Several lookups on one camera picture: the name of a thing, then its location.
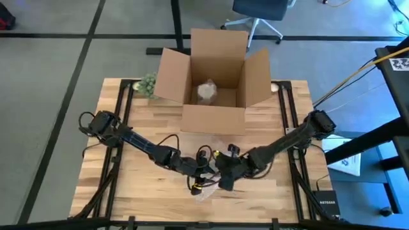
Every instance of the yellow tag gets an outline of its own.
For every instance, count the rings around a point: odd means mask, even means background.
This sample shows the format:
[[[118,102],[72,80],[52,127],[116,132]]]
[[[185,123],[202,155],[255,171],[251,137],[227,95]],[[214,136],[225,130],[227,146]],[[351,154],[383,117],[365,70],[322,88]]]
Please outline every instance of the yellow tag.
[[[202,187],[199,187],[198,184],[194,184],[192,187],[202,190]]]

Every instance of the office chair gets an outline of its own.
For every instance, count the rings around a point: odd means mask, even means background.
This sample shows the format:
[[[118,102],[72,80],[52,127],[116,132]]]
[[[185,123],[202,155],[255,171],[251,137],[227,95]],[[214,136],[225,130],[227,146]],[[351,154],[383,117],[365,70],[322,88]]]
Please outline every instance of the office chair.
[[[256,26],[262,21],[279,35],[280,39],[275,43],[280,44],[283,35],[266,20],[282,20],[286,14],[287,7],[294,6],[295,1],[296,0],[235,0],[233,3],[233,11],[250,17],[227,22],[220,28],[226,29],[226,26],[243,24],[249,20],[253,20],[249,43],[247,44],[247,48],[249,48]]]

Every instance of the black metal table frame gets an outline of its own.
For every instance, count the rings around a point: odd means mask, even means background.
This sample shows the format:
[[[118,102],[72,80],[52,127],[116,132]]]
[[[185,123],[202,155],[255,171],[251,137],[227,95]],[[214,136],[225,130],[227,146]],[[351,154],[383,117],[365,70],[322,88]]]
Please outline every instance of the black metal table frame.
[[[116,101],[115,111],[116,115],[120,115],[120,108],[122,106],[123,97],[125,95],[125,90],[128,89],[127,101],[125,104],[125,111],[122,122],[124,124],[128,123],[129,113],[130,113],[130,106],[132,104],[132,98],[134,95],[134,90],[132,88],[132,84],[137,82],[138,80],[130,80],[130,79],[123,79],[120,83],[120,90],[118,92],[118,98]],[[295,102],[293,98],[293,91],[291,87],[290,81],[272,81],[279,86],[278,97],[281,109],[281,116],[282,116],[282,124],[284,133],[286,129],[289,128],[288,118],[286,114],[286,103],[284,101],[284,90],[287,91],[288,94],[288,101],[289,101],[289,108],[291,113],[291,120],[293,126],[298,126],[298,119],[297,119],[297,112],[295,109]],[[0,226],[0,229],[24,229],[24,230],[31,230],[31,229],[91,229],[91,228],[98,228],[98,227],[105,227],[105,229],[109,229],[110,226],[116,227],[126,227],[128,230],[137,229],[138,226],[166,226],[166,227],[198,227],[198,228],[212,228],[212,227],[262,227],[262,228],[270,228],[273,230],[280,230],[283,227],[302,227],[304,229],[317,229],[317,230],[327,230],[327,229],[391,229],[391,228],[383,228],[383,227],[373,227],[373,226],[363,226],[357,224],[349,224],[345,222],[333,222],[333,221],[326,221],[326,220],[316,220],[316,211],[313,209],[313,203],[317,204],[317,200],[314,198],[313,193],[310,190],[309,185],[309,177],[307,166],[305,162],[304,155],[301,154],[303,149],[297,149],[299,151],[298,157],[300,159],[300,168],[302,174],[298,172],[297,166],[295,164],[294,152],[296,151],[294,148],[290,148],[287,150],[288,152],[288,159],[289,159],[289,168],[291,173],[291,181],[293,185],[293,192],[294,192],[294,199],[295,199],[295,207],[298,217],[298,223],[279,223],[277,218],[272,218],[271,222],[266,223],[257,223],[257,222],[158,222],[158,221],[137,221],[135,220],[135,216],[130,216],[128,220],[117,221],[111,220],[112,215],[112,207],[114,204],[114,197],[116,191],[116,184],[118,182],[118,173],[120,169],[120,163],[122,158],[122,151],[123,151],[123,144],[117,148],[116,155],[112,156],[112,148],[107,148],[105,152],[105,159],[104,164],[102,167],[101,178],[99,187],[103,187],[102,193],[104,193],[104,188],[107,187],[106,179],[108,177],[108,170],[110,162],[113,162],[112,169],[113,171],[113,178],[110,180],[110,189],[108,193],[107,199],[107,206],[105,209],[104,217],[99,217],[100,215],[100,207],[102,202],[102,195],[98,197],[98,200],[95,204],[92,205],[94,212],[91,218],[88,218],[88,215],[80,218],[68,218],[66,220],[55,220],[55,221],[48,221],[48,222],[37,222],[37,223],[29,223],[29,224],[17,224],[17,225],[10,225],[10,226]],[[302,210],[302,201],[300,198],[300,191],[299,187],[302,187],[305,195],[307,196],[307,205],[309,210],[310,219],[305,219],[303,210]]]

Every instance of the white paper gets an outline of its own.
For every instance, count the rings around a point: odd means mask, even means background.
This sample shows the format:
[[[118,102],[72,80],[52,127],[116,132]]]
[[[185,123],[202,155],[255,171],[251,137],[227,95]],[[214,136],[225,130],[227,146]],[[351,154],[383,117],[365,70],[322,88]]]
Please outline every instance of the white paper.
[[[340,137],[338,135],[330,135],[326,139],[322,140],[322,147],[325,151],[332,150],[350,140],[351,139]],[[360,153],[330,164],[328,165],[328,168],[335,169],[354,176],[360,176]]]

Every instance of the chair base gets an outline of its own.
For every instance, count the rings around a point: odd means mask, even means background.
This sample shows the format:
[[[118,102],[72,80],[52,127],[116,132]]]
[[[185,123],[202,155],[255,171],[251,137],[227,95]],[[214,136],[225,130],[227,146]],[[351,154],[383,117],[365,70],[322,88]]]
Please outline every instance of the chair base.
[[[246,23],[246,22],[248,22],[248,21],[250,21],[250,20],[253,20],[253,25],[252,25],[252,28],[251,28],[251,32],[250,32],[250,37],[249,37],[249,42],[248,42],[248,44],[247,44],[247,48],[250,47],[251,41],[252,41],[253,36],[254,36],[254,32],[255,32],[256,27],[257,27],[257,25],[258,25],[258,23],[259,23],[260,21],[264,22],[264,24],[266,24],[271,30],[273,30],[274,32],[276,32],[276,33],[279,35],[279,40],[277,40],[275,43],[276,43],[276,44],[280,44],[280,43],[281,43],[281,40],[282,40],[282,38],[284,37],[284,35],[282,35],[282,34],[280,33],[280,31],[278,31],[276,28],[274,28],[272,25],[270,25],[270,24],[269,24],[266,20],[264,20],[264,19],[251,18],[251,17],[244,18],[244,19],[239,19],[239,20],[235,20],[235,21],[232,21],[232,22],[227,22],[227,23],[225,23],[224,25],[221,25],[221,26],[220,26],[220,29],[227,29],[226,26],[244,24],[244,23]]]

